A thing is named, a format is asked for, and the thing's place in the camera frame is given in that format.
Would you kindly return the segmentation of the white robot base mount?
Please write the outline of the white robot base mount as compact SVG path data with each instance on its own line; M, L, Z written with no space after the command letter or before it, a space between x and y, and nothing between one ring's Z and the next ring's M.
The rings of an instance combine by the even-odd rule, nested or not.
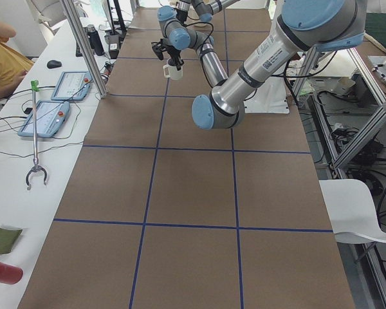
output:
M288 114L286 85L282 77L270 77L252 98L244 102L245 112Z

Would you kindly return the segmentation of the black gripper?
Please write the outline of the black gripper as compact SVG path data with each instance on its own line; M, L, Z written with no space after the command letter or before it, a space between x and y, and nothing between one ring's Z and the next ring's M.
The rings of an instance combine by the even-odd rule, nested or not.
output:
M165 51L169 54L170 59L167 61L167 64L173 65L178 71L180 71L183 67L183 61L179 59L179 50L176 49L173 45L165 45Z

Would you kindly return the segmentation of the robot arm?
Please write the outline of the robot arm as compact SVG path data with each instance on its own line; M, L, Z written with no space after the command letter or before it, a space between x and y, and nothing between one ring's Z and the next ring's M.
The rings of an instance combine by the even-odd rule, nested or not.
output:
M244 117L244 101L297 52L316 47L335 52L360 45L365 32L366 1L284 1L273 29L243 64L228 76L210 35L185 24L189 8L202 23L233 5L233 1L180 1L176 7L158 8L162 39L152 44L159 59L168 52L170 63L181 69L182 50L193 49L211 85L209 95L192 103L192 118L201 129L230 129Z
M187 20L189 9L193 7L199 20L208 23L212 20L213 15L223 11L238 1L239 0L214 0L209 3L205 3L202 0L176 1L176 18L181 23L184 23Z

